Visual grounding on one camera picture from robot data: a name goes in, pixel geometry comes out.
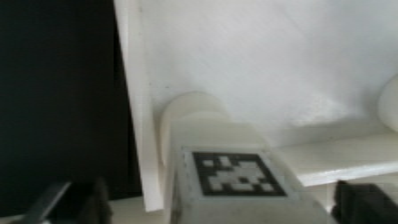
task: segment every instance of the black panel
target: black panel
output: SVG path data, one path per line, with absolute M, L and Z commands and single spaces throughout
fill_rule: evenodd
M 341 224 L 396 224 L 398 206 L 375 184 L 337 182 L 332 216 Z
M 0 1 L 0 216 L 49 183 L 140 194 L 110 0 Z

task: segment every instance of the white platform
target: white platform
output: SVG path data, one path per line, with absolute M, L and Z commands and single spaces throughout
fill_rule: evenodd
M 304 186 L 398 172 L 398 134 L 275 149 Z

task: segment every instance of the white wall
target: white wall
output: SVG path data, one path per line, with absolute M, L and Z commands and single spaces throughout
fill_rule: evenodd
M 154 117 L 213 94 L 272 146 L 384 132 L 398 74 L 396 0 L 142 0 Z

